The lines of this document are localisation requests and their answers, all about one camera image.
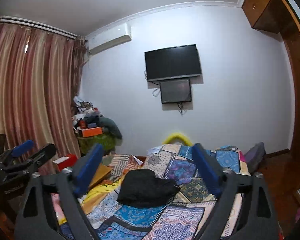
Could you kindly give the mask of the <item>black zip hoodie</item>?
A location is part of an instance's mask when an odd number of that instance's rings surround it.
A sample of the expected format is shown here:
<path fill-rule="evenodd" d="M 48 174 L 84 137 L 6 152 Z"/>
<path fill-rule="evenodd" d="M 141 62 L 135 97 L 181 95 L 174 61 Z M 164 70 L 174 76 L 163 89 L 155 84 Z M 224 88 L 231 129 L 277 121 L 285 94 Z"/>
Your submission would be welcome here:
<path fill-rule="evenodd" d="M 161 179 L 149 169 L 131 170 L 121 184 L 117 201 L 136 208 L 159 207 L 168 204 L 180 191 L 173 179 Z"/>

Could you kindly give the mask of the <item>red white box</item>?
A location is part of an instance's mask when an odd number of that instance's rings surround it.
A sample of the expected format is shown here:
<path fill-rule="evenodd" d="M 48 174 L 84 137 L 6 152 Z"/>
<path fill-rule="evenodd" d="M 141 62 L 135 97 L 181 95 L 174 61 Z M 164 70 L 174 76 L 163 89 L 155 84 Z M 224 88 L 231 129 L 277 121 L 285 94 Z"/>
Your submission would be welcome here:
<path fill-rule="evenodd" d="M 54 160 L 52 163 L 57 173 L 61 172 L 64 168 L 73 167 L 78 161 L 78 158 L 74 154 L 67 154 L 59 159 Z"/>

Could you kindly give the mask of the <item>yellow cartoon blanket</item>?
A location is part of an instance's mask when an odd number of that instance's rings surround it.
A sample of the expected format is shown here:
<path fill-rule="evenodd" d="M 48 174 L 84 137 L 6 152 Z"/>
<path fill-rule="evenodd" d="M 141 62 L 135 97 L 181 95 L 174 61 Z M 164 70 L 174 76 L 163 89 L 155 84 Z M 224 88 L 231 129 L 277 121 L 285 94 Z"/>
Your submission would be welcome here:
<path fill-rule="evenodd" d="M 125 176 L 121 176 L 118 180 L 113 183 L 106 182 L 98 184 L 93 187 L 88 193 L 84 194 L 83 197 L 79 198 L 79 203 L 85 215 L 88 215 L 93 211 L 95 207 L 102 202 L 102 200 L 111 192 L 118 193 L 120 186 Z"/>

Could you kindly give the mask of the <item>brown cardboard box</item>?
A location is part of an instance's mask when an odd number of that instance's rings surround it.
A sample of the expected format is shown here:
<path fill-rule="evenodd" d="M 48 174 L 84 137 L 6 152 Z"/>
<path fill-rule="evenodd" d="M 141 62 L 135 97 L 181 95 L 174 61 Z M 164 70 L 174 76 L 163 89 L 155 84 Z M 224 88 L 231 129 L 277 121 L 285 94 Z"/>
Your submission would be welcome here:
<path fill-rule="evenodd" d="M 109 174 L 111 173 L 111 168 L 100 164 L 99 167 L 97 168 L 90 184 L 88 187 L 88 190 L 92 189 L 96 185 L 98 185 L 101 181 L 103 181 Z"/>

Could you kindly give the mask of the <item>grey purple backpack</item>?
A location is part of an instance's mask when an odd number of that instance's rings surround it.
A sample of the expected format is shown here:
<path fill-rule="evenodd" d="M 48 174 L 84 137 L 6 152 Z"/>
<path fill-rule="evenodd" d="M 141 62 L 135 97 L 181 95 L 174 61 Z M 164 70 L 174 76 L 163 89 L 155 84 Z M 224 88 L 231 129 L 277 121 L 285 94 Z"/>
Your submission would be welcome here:
<path fill-rule="evenodd" d="M 257 170 L 265 155 L 266 150 L 263 142 L 257 143 L 244 155 L 249 173 L 254 173 Z"/>

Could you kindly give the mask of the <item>striped folded blanket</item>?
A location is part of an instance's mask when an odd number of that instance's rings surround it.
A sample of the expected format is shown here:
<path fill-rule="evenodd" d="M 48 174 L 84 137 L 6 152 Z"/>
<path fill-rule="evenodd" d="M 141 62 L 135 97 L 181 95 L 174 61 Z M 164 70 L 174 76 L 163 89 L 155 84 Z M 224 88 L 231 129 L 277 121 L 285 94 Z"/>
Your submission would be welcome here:
<path fill-rule="evenodd" d="M 111 169 L 111 178 L 115 180 L 130 170 L 140 168 L 133 155 L 109 154 L 103 157 L 102 164 Z"/>

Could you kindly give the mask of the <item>orange shoe box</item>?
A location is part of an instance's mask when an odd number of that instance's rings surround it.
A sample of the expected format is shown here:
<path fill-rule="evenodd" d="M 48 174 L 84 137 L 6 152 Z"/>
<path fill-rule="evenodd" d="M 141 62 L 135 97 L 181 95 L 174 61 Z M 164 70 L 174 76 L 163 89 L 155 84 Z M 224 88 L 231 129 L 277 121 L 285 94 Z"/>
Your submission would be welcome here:
<path fill-rule="evenodd" d="M 83 138 L 93 137 L 93 136 L 101 135 L 103 133 L 102 128 L 100 127 L 86 128 L 86 129 L 81 129 L 79 127 L 77 131 L 79 136 Z"/>

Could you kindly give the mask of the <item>green patterned storage bag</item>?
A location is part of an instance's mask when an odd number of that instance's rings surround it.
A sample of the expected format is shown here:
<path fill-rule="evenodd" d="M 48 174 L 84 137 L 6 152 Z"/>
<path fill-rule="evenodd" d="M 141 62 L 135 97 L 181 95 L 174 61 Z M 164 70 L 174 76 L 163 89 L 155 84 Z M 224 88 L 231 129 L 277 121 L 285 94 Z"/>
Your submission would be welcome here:
<path fill-rule="evenodd" d="M 86 155 L 95 144 L 102 145 L 107 153 L 115 148 L 115 138 L 109 134 L 99 134 L 93 137 L 78 137 L 79 149 L 82 155 Z"/>

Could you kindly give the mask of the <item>dark grey stuffed cushion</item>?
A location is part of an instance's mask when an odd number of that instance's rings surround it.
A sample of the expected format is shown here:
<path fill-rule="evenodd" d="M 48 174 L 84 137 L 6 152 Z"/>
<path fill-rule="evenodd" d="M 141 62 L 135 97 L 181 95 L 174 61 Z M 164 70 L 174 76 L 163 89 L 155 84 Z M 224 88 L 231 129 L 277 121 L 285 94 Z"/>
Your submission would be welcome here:
<path fill-rule="evenodd" d="M 106 117 L 99 117 L 98 125 L 105 128 L 111 135 L 117 139 L 122 139 L 122 134 L 113 120 Z"/>

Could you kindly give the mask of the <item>yellow curved tube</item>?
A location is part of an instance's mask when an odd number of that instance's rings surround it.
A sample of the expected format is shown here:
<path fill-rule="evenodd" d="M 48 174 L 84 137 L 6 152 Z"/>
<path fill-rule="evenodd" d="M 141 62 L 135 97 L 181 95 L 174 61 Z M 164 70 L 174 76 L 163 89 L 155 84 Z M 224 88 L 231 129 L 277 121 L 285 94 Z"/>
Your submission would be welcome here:
<path fill-rule="evenodd" d="M 192 141 L 185 136 L 182 133 L 171 133 L 168 137 L 165 138 L 165 140 L 162 142 L 162 144 L 172 144 L 174 142 L 179 142 L 184 146 L 192 146 Z"/>

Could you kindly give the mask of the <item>red striped curtain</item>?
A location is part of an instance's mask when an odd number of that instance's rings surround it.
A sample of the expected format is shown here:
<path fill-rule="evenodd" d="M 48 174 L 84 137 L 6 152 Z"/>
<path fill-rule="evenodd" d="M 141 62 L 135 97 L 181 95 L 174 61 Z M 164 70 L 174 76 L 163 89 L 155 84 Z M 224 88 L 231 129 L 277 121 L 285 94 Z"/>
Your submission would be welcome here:
<path fill-rule="evenodd" d="M 55 158 L 80 155 L 72 126 L 85 39 L 0 20 L 0 135 L 6 148 L 32 140 L 56 146 Z"/>

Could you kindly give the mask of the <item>brown wooden door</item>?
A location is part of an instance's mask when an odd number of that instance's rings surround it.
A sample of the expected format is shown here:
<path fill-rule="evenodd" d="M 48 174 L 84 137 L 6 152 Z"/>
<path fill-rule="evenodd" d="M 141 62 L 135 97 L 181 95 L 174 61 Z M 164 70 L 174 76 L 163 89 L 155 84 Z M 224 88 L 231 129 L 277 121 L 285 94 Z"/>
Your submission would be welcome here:
<path fill-rule="evenodd" d="M 281 32 L 285 43 L 294 80 L 295 91 L 295 121 L 291 145 L 292 156 L 295 160 L 297 183 L 295 189 L 300 189 L 300 20 L 289 0 L 281 0 L 287 8 L 292 22 Z"/>

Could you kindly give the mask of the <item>wooden overhead wardrobe cabinet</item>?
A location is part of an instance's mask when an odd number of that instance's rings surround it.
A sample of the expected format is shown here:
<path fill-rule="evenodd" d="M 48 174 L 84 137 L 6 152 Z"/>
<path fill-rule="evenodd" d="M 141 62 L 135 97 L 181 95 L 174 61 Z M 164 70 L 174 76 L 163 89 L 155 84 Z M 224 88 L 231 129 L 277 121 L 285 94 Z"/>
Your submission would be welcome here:
<path fill-rule="evenodd" d="M 274 34 L 280 32 L 281 0 L 244 0 L 242 9 L 253 29 Z"/>

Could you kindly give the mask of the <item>small black wall monitor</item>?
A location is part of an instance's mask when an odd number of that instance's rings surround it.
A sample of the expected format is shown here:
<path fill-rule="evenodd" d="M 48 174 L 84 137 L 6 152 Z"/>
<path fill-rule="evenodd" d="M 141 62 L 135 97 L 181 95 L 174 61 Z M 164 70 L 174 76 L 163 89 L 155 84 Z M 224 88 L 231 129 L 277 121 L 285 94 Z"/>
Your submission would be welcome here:
<path fill-rule="evenodd" d="M 189 79 L 175 79 L 160 83 L 161 103 L 185 103 L 192 101 Z"/>

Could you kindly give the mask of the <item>large black wall television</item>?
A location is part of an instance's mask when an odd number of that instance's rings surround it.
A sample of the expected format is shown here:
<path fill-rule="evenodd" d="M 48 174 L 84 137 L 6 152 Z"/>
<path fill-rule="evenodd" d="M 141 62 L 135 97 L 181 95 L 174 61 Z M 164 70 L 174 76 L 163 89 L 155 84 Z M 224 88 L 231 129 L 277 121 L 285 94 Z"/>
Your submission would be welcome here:
<path fill-rule="evenodd" d="M 145 52 L 147 81 L 202 76 L 195 44 Z"/>

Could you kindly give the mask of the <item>white wall air conditioner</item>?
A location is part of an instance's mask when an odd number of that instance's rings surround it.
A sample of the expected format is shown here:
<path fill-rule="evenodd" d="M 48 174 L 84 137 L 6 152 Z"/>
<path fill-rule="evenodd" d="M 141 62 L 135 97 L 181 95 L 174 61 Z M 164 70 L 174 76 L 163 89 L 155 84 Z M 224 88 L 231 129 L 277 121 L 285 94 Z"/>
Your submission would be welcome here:
<path fill-rule="evenodd" d="M 95 55 L 107 49 L 132 40 L 130 25 L 127 23 L 105 30 L 88 38 L 89 55 Z"/>

